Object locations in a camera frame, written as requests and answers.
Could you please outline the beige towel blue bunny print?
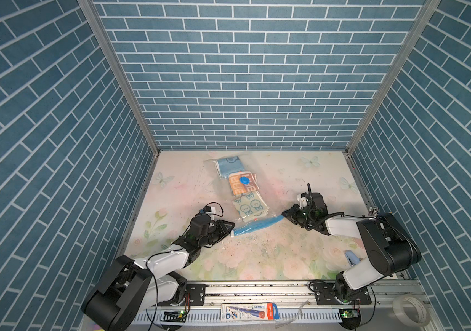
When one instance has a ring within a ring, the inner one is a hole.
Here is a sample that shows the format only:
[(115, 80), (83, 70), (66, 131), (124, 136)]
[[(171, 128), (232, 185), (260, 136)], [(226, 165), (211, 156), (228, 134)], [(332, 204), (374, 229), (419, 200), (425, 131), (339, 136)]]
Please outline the beige towel blue bunny print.
[(238, 211), (240, 219), (248, 223), (263, 219), (268, 215), (268, 205), (264, 202), (258, 191), (242, 194), (233, 200), (233, 205)]

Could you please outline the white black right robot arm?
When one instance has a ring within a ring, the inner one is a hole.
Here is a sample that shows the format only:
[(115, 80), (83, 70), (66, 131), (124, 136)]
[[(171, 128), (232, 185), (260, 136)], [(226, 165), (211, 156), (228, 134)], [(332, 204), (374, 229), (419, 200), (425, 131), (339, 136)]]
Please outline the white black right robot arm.
[(391, 213), (372, 210), (360, 217), (330, 213), (323, 196), (312, 191), (310, 185), (282, 216), (307, 231), (362, 242), (366, 258), (336, 276), (333, 295), (340, 303), (355, 301), (368, 285), (406, 270), (422, 259), (417, 244)]

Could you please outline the orange white patterned towel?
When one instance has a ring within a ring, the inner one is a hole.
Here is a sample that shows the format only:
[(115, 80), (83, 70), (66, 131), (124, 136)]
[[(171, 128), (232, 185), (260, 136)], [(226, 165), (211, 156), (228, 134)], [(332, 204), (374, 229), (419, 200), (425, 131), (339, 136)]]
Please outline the orange white patterned towel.
[(259, 190), (256, 177), (252, 172), (236, 172), (228, 176), (231, 192), (234, 196), (240, 196)]

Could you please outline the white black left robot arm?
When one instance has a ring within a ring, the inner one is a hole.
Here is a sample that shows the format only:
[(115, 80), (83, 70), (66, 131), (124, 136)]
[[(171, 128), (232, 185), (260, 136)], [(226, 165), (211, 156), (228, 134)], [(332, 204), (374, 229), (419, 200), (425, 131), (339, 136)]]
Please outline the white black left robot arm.
[(198, 213), (182, 235), (151, 257), (115, 259), (87, 295), (82, 312), (103, 330), (126, 330), (142, 310), (159, 303), (181, 303), (187, 280), (177, 271), (190, 266), (203, 248), (212, 248), (235, 228), (235, 223), (214, 217), (212, 212)]

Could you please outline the clear vacuum bag blue zip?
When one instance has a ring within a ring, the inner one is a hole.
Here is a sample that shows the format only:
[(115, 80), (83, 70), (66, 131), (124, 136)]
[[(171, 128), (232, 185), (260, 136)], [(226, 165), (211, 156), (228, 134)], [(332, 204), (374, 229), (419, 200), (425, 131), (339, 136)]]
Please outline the clear vacuum bag blue zip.
[(204, 162), (213, 177), (211, 190), (235, 222), (231, 236), (255, 233), (281, 222), (282, 202), (265, 168), (251, 153), (216, 154)]

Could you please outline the light blue towel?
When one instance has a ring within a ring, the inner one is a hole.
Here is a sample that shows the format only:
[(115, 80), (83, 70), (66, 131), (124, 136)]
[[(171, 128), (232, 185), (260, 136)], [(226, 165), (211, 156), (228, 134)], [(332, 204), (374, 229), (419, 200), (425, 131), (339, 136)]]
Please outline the light blue towel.
[(245, 171), (244, 165), (238, 156), (216, 159), (214, 164), (221, 178), (228, 178), (233, 173)]

